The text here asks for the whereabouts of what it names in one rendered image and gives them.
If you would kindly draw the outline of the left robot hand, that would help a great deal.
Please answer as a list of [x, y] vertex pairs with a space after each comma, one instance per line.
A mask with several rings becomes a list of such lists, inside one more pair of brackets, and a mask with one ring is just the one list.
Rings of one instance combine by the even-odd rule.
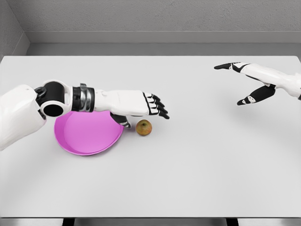
[[110, 115], [112, 119], [125, 128], [131, 128], [127, 116], [142, 117], [158, 115], [169, 119], [160, 98], [152, 93], [140, 90], [114, 90], [108, 92], [110, 98]]

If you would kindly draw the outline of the green-brown apple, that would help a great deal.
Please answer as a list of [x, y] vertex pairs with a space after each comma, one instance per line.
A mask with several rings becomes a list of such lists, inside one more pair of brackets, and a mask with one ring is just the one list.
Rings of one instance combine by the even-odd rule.
[[148, 120], [140, 120], [137, 122], [135, 129], [140, 136], [147, 136], [152, 132], [152, 124]]

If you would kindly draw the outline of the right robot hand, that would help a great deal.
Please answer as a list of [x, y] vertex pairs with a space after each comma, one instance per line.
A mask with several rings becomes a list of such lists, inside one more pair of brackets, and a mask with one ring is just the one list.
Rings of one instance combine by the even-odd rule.
[[225, 63], [215, 66], [214, 69], [234, 70], [264, 84], [244, 99], [239, 100], [237, 105], [258, 103], [273, 96], [276, 92], [276, 88], [283, 88], [287, 85], [287, 74], [258, 64], [248, 64], [243, 62]]

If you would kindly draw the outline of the pink round plate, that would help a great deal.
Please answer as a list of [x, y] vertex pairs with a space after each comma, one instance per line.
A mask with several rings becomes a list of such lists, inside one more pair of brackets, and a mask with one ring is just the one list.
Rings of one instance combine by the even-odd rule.
[[67, 152], [89, 156], [114, 145], [124, 127], [104, 112], [69, 112], [56, 118], [54, 135], [57, 143]]

